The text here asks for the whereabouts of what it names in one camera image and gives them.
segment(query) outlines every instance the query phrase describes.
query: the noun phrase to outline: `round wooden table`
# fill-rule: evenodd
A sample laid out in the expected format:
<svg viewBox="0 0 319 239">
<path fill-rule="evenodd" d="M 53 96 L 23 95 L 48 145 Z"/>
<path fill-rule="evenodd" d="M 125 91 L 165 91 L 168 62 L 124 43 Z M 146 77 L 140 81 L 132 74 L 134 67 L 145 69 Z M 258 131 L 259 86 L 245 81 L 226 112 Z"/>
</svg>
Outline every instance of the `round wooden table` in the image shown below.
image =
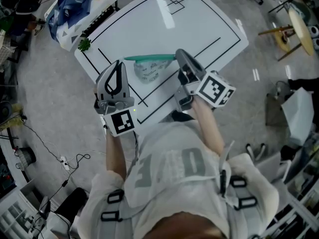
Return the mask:
<svg viewBox="0 0 319 239">
<path fill-rule="evenodd" d="M 314 50 L 314 44 L 313 44 L 311 35 L 309 33 L 308 27 L 306 26 L 303 19 L 299 16 L 299 14 L 294 9 L 290 8 L 288 13 L 289 13 L 290 20 L 292 22 L 292 26 L 288 25 L 284 27 L 274 28 L 271 30 L 267 30 L 265 32 L 261 32 L 258 35 L 293 29 L 294 33 L 289 36 L 296 34 L 300 40 L 300 44 L 298 44 L 296 47 L 288 51 L 284 56 L 278 59 L 278 61 L 281 61 L 285 57 L 289 56 L 291 53 L 293 53 L 295 50 L 297 50 L 301 46 L 305 49 L 308 55 L 312 56 L 315 50 Z"/>
</svg>

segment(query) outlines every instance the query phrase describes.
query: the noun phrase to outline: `green plant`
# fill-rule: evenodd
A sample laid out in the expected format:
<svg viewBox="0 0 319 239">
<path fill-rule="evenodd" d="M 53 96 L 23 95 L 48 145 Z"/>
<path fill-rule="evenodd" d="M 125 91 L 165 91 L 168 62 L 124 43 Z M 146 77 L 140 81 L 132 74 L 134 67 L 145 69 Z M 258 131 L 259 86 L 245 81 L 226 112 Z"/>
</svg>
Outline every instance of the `green plant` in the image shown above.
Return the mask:
<svg viewBox="0 0 319 239">
<path fill-rule="evenodd" d="M 78 49 L 80 51 L 86 51 L 91 47 L 91 40 L 89 40 L 88 38 L 82 39 L 79 43 Z"/>
</svg>

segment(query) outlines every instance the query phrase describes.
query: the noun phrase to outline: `black buckle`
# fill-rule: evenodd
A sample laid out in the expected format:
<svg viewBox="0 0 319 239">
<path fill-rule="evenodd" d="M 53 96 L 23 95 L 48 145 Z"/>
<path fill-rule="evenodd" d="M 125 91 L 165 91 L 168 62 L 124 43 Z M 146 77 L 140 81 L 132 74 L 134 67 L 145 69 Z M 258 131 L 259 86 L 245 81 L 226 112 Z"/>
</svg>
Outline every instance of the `black buckle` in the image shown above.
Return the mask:
<svg viewBox="0 0 319 239">
<path fill-rule="evenodd" d="M 118 221 L 121 222 L 123 219 L 119 219 L 120 212 L 103 212 L 101 214 L 101 221 Z"/>
<path fill-rule="evenodd" d="M 235 210 L 254 207 L 257 205 L 257 199 L 255 197 L 239 198 L 239 207 L 234 206 Z"/>
<path fill-rule="evenodd" d="M 224 197 L 226 193 L 226 170 L 220 173 L 220 193 Z"/>
<path fill-rule="evenodd" d="M 238 175 L 231 176 L 229 183 L 233 188 L 243 188 L 247 186 L 246 180 Z"/>
<path fill-rule="evenodd" d="M 122 189 L 117 189 L 113 191 L 108 196 L 108 204 L 118 203 L 123 199 L 124 191 Z"/>
</svg>

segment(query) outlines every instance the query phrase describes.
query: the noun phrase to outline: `blue cloth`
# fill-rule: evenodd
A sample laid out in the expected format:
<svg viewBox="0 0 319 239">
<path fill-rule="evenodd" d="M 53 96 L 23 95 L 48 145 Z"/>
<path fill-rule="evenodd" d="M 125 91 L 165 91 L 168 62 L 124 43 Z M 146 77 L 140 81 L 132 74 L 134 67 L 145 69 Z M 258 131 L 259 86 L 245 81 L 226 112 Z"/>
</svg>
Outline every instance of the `blue cloth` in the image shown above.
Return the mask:
<svg viewBox="0 0 319 239">
<path fill-rule="evenodd" d="M 68 27 L 75 25 L 79 20 L 90 14 L 91 0 L 58 0 L 48 15 L 48 26 L 51 37 L 57 40 L 58 26 L 68 22 Z"/>
</svg>

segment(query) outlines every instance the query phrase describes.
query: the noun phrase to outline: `person's right arm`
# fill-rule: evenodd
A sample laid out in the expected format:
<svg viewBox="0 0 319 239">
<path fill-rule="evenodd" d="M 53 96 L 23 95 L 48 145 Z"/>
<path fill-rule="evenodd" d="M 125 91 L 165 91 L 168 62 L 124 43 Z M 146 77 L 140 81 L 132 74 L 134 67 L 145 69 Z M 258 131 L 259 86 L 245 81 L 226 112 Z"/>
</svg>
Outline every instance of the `person's right arm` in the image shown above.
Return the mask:
<svg viewBox="0 0 319 239">
<path fill-rule="evenodd" d="M 204 137 L 204 144 L 220 156 L 224 151 L 225 143 L 218 130 L 211 108 L 199 96 L 194 96 L 191 106 L 199 122 Z"/>
</svg>

